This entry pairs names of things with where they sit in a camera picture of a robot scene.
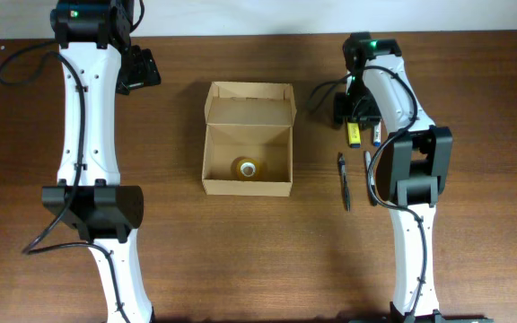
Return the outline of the yellow highlighter marker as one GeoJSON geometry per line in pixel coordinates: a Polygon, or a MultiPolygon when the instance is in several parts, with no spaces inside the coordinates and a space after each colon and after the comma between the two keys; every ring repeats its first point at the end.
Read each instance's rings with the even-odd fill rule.
{"type": "Polygon", "coordinates": [[[351,148],[361,147],[361,136],[360,129],[357,123],[347,122],[346,123],[348,145],[351,148]]]}

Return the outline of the blue whiteboard marker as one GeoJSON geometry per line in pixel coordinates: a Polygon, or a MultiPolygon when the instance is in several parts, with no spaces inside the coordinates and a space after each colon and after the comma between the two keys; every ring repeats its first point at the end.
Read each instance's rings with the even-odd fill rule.
{"type": "Polygon", "coordinates": [[[372,130],[372,144],[375,147],[379,147],[381,145],[381,124],[378,123],[373,127],[372,130]]]}

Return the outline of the black ballpoint pen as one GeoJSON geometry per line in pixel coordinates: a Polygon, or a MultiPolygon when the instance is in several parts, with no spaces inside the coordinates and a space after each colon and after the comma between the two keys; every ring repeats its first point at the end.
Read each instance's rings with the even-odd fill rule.
{"type": "Polygon", "coordinates": [[[348,212],[350,212],[351,211],[350,191],[349,191],[347,175],[346,175],[346,161],[345,161],[343,153],[338,154],[337,166],[338,166],[339,174],[341,177],[343,202],[345,205],[345,209],[348,212]]]}

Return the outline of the brown cardboard box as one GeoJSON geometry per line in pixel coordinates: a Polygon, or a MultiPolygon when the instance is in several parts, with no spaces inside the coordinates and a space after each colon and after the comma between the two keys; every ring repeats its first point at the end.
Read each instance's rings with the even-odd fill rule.
{"type": "Polygon", "coordinates": [[[290,83],[211,83],[205,104],[205,192],[217,196],[290,196],[296,113],[290,83]],[[232,162],[241,156],[264,161],[263,180],[234,178],[232,162]]]}

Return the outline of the yellow clear tape roll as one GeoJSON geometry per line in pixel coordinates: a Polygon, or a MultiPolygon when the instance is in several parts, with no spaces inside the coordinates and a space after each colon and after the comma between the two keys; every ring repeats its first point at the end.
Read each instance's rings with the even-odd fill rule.
{"type": "Polygon", "coordinates": [[[261,181],[264,179],[265,163],[261,159],[238,157],[232,162],[232,174],[240,181],[261,181]]]}

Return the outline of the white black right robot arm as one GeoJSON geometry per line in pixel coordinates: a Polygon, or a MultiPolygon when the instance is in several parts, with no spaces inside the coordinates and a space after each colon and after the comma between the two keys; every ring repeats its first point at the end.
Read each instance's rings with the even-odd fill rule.
{"type": "Polygon", "coordinates": [[[390,303],[393,322],[441,322],[434,287],[433,225],[450,164],[452,134],[421,107],[394,39],[368,32],[344,42],[347,85],[340,100],[368,100],[380,112],[388,136],[367,170],[370,196],[390,212],[396,284],[390,303]]]}

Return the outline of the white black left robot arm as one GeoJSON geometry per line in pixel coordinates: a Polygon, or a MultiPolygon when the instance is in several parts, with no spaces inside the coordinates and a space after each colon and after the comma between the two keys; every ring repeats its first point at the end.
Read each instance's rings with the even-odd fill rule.
{"type": "Polygon", "coordinates": [[[98,267],[109,322],[152,322],[137,252],[139,186],[124,186],[115,148],[115,99],[161,78],[150,51],[131,42],[134,1],[60,1],[51,12],[65,78],[65,137],[57,183],[42,189],[57,223],[98,267]]]}

